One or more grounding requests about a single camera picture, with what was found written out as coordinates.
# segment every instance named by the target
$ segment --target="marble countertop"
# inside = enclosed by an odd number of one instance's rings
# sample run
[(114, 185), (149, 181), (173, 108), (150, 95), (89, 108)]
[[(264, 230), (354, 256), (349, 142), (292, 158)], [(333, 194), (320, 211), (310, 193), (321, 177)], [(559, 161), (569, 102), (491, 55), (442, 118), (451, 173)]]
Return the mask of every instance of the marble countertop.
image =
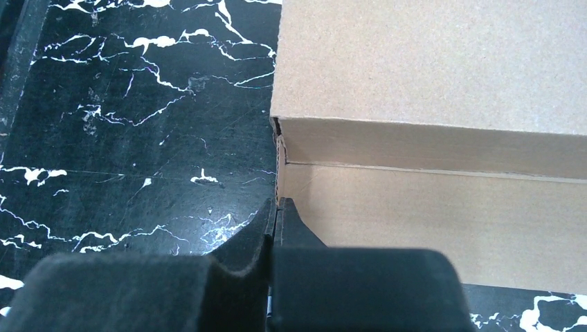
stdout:
[[(210, 252), (273, 196), (276, 175), (280, 0), (29, 4), (0, 97), (4, 315), (55, 252)], [(587, 324), (581, 295), (465, 293), (486, 331)]]

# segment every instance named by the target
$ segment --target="corrugated cardboard edge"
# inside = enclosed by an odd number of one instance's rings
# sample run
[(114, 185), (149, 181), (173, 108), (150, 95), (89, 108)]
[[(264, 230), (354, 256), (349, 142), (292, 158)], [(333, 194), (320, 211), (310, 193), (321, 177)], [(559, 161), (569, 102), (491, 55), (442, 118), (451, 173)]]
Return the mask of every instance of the corrugated cardboard edge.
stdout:
[(285, 139), (281, 134), (281, 126), (279, 123), (279, 119), (272, 117), (271, 118), (271, 126), (273, 127), (273, 141), (276, 145), (276, 188), (275, 188), (275, 197), (276, 202), (279, 201), (281, 197), (280, 188), (283, 188), (285, 177), (283, 176), (284, 172), (280, 172), (280, 169), (283, 170), (286, 163), (286, 148), (285, 148)]
[(587, 179), (587, 136), (340, 118), (276, 122), (288, 163)]
[(343, 168), (358, 168), (358, 169), (376, 169), (380, 171), (390, 172), (407, 172), (407, 173), (423, 173), (423, 174), (438, 174), (438, 175), (456, 175), (456, 176), (472, 176), (481, 178), (500, 178), (510, 180), (526, 180), (526, 181), (541, 181), (541, 182), (555, 182), (555, 183), (572, 183), (575, 185), (587, 185), (587, 179), (580, 178), (553, 178), (551, 176), (535, 176), (515, 173), (486, 173), (486, 172), (464, 172), (464, 171), (444, 171), (442, 169), (409, 169), (398, 167), (378, 167), (378, 166), (362, 166), (362, 165), (347, 165), (347, 164), (304, 164), (304, 163), (289, 163), (291, 165), (307, 165), (307, 166), (323, 166), (323, 167), (343, 167)]

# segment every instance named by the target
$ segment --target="cardboard box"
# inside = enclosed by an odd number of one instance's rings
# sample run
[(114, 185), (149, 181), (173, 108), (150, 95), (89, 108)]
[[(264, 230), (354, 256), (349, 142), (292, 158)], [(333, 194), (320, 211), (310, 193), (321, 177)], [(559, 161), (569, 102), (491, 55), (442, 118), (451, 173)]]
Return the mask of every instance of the cardboard box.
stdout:
[(288, 0), (278, 195), (331, 246), (587, 293), (587, 5)]

